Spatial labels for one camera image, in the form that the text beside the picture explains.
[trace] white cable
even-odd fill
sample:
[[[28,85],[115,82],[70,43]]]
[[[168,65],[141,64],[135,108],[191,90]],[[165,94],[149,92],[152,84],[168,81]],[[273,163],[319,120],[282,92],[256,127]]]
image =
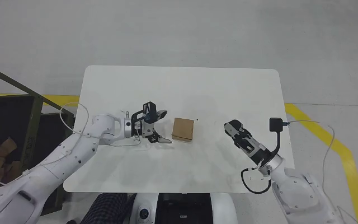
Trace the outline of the white cable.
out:
[[[68,104],[78,104],[78,105],[81,105],[81,106],[86,110],[87,120],[86,120],[86,123],[84,124],[83,129],[82,129],[80,132],[76,132],[75,130],[73,130],[72,128],[70,128],[70,127],[65,123],[65,121],[62,119],[62,116],[61,116],[62,109],[63,109],[65,106],[67,106]],[[101,137],[95,137],[95,136],[89,136],[89,135],[83,134],[83,131],[84,131],[84,129],[86,128],[87,123],[88,123],[88,121],[89,121],[89,119],[90,119],[90,113],[88,112],[88,109],[87,109],[83,104],[81,104],[80,102],[69,102],[69,103],[63,105],[63,106],[61,107],[61,109],[60,109],[59,115],[60,115],[60,119],[61,119],[62,123],[63,123],[68,129],[70,129],[72,132],[74,132],[74,133],[76,133],[76,134],[79,134],[80,137],[81,137],[81,136],[85,136],[86,138],[98,138],[98,139],[103,139],[103,138],[101,138]],[[137,137],[136,139],[138,139],[138,141],[139,141],[139,143],[137,143],[137,144],[124,144],[124,145],[120,145],[120,146],[111,145],[111,144],[107,144],[107,145],[108,145],[108,146],[113,146],[113,147],[137,146],[137,145],[141,144],[142,141],[140,140],[138,129],[136,130],[136,132],[137,132],[137,135],[138,135],[138,137]]]
[[[62,109],[63,109],[65,106],[69,105],[69,104],[78,104],[78,105],[82,106],[82,107],[85,109],[86,113],[87,113],[86,123],[84,124],[82,130],[80,130],[79,132],[76,132],[75,130],[73,130],[73,129],[72,129],[70,126],[68,126],[68,125],[65,123],[65,121],[62,119],[62,116],[61,116],[61,114],[62,114]],[[85,134],[83,134],[84,129],[86,128],[86,126],[87,126],[87,124],[88,124],[88,121],[89,121],[89,119],[90,119],[90,113],[88,112],[88,109],[87,109],[83,104],[81,104],[80,102],[68,102],[68,103],[64,104],[64,105],[61,107],[60,111],[59,111],[59,116],[60,116],[60,119],[61,119],[62,123],[63,123],[68,129],[70,129],[73,133],[79,134],[79,137],[78,137],[76,143],[74,144],[74,146],[73,146],[72,149],[70,150],[70,154],[72,153],[72,150],[75,148],[75,146],[78,144],[78,142],[79,142],[81,136],[85,136],[86,138],[103,139],[103,138],[100,138],[100,137],[90,136],[90,135],[85,135]],[[140,138],[139,138],[138,129],[137,129],[136,131],[137,131],[137,135],[138,135],[138,138],[136,138],[136,139],[138,139],[138,141],[139,141],[137,144],[126,144],[126,145],[121,145],[121,146],[116,146],[116,145],[111,145],[111,144],[107,144],[107,145],[108,145],[108,146],[113,146],[113,147],[137,146],[137,145],[141,144],[142,141],[141,141]],[[40,165],[43,165],[43,166],[44,166],[44,165],[48,165],[48,164],[53,164],[54,162],[58,162],[58,161],[60,161],[61,159],[65,158],[66,156],[67,156],[67,155],[63,155],[63,157],[61,157],[61,158],[59,158],[59,159],[57,159],[57,160],[54,160],[54,161],[52,161],[52,162],[48,162],[48,163],[45,163],[45,164],[41,164],[41,163],[40,163]]]
[[[318,123],[318,124],[324,124],[322,122],[317,122],[317,121],[314,121],[314,120],[292,120],[292,121],[289,121],[287,123],[288,123],[288,125],[290,125],[290,123],[294,123],[294,122],[313,122],[313,123]],[[332,202],[332,199],[328,196],[328,194],[326,193],[326,190],[324,189],[324,178],[325,178],[324,166],[326,164],[326,158],[327,158],[329,150],[331,149],[331,147],[333,145],[333,141],[335,140],[336,134],[335,134],[335,130],[329,124],[325,124],[325,125],[328,126],[332,130],[332,140],[331,140],[331,142],[330,142],[330,144],[329,144],[329,146],[328,146],[328,148],[326,150],[326,153],[324,154],[324,157],[323,157],[323,164],[322,164],[322,176],[323,176],[322,177],[322,190],[323,190],[324,194],[327,196],[329,202],[331,203],[331,205],[333,205],[333,207],[334,207],[334,209],[336,211],[336,208],[335,208],[335,206],[334,206],[334,204]],[[346,223],[346,222],[343,219],[341,210],[344,211],[347,215],[349,215],[356,223],[358,223],[358,221],[351,214],[346,212],[342,207],[337,206],[337,209],[338,209],[338,211],[339,211],[339,213],[341,215],[341,218],[342,218],[344,223]]]

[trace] cardboard box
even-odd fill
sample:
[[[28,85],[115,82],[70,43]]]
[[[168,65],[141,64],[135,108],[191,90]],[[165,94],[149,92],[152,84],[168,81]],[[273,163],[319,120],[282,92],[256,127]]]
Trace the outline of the cardboard box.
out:
[[[7,184],[18,178],[21,173],[21,163],[19,161],[13,161],[11,165],[5,167],[5,176],[2,181]]]
[[[193,129],[194,129],[193,120],[188,120],[184,118],[174,118],[172,137],[175,140],[191,142]]]
[[[0,145],[0,157],[6,157],[17,148],[16,143],[9,137]]]

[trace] black cable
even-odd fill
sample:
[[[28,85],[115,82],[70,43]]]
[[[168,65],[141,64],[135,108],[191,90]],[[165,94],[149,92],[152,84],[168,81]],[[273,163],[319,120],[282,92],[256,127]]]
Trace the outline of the black cable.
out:
[[[262,162],[262,165],[265,165],[266,163],[271,161],[279,153],[279,149],[280,149],[280,132],[276,132],[276,134],[277,134],[276,148],[271,152],[271,155]]]
[[[241,180],[242,180],[242,183],[244,184],[244,186],[246,187],[246,189],[247,189],[249,192],[253,193],[253,194],[262,194],[262,193],[267,192],[267,191],[269,190],[269,188],[271,187],[271,179],[268,180],[268,186],[267,186],[267,188],[266,188],[265,190],[263,190],[263,191],[260,191],[260,192],[254,192],[253,190],[251,190],[251,189],[247,186],[247,184],[245,183],[245,180],[244,180],[244,172],[248,171],[248,169],[249,169],[249,168],[246,168],[246,169],[243,169],[243,170],[241,171]]]
[[[274,157],[277,155],[277,153],[279,152],[279,149],[280,149],[280,132],[276,132],[277,134],[277,145],[276,145],[276,148],[275,150],[273,150],[273,154],[274,154]]]

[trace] small cardboard box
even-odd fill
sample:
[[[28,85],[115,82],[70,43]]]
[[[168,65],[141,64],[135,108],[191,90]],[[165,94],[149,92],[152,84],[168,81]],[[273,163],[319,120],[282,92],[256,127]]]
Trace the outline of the small cardboard box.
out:
[[[0,157],[6,157],[16,148],[16,143],[10,137],[8,137],[8,139],[0,145]]]
[[[188,120],[184,118],[174,118],[172,137],[175,140],[191,142],[193,129],[194,129],[193,120]]]

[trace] person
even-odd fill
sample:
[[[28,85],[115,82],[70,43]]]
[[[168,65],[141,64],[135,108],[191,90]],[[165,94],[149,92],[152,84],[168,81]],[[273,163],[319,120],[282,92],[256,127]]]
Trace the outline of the person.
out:
[[[122,224],[131,212],[136,194],[102,193],[89,208],[80,224]],[[75,220],[67,224],[78,224]]]

